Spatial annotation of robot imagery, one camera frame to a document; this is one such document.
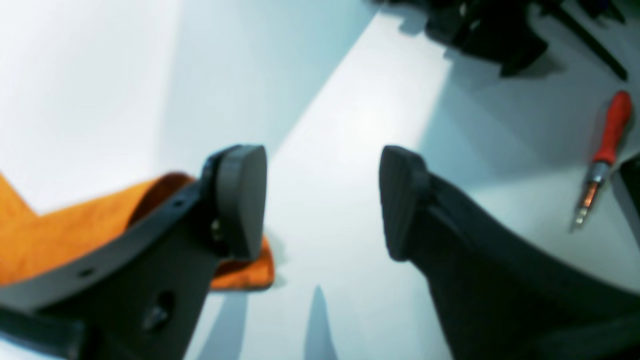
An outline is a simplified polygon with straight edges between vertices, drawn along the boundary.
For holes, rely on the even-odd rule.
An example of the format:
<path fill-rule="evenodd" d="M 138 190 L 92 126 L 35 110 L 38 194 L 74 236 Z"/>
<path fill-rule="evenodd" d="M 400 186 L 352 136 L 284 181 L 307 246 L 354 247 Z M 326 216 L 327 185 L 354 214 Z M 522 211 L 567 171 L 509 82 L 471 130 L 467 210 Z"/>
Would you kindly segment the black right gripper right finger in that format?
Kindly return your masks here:
<path fill-rule="evenodd" d="M 455 360 L 637 360 L 640 298 L 535 248 L 402 146 L 379 166 L 388 253 L 422 272 Z"/>

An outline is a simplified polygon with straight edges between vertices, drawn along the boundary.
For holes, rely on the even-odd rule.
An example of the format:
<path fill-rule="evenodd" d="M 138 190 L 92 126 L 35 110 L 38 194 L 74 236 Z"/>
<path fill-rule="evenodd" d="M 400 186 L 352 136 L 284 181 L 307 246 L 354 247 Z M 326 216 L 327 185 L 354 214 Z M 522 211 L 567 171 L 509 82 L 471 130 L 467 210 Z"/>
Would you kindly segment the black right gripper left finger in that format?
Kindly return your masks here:
<path fill-rule="evenodd" d="M 183 187 L 105 246 L 1 289 L 1 339 L 66 360 L 180 360 L 224 261 L 262 247 L 266 150 L 211 155 Z"/>

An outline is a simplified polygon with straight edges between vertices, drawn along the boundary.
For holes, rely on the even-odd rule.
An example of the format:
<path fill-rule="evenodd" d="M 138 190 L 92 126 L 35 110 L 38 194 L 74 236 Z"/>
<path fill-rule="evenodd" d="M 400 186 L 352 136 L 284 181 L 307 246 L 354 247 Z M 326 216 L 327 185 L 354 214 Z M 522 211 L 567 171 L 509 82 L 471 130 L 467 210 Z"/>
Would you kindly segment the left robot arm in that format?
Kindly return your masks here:
<path fill-rule="evenodd" d="M 426 14 L 427 38 L 462 54 L 500 65 L 500 77 L 526 70 L 547 51 L 549 44 L 530 25 L 528 7 L 536 3 L 541 15 L 551 15 L 575 34 L 617 77 L 626 81 L 627 69 L 594 35 L 562 7 L 563 0 L 374 0 L 406 5 Z M 578 0 L 597 18 L 611 10 L 624 24 L 624 16 L 611 0 Z"/>

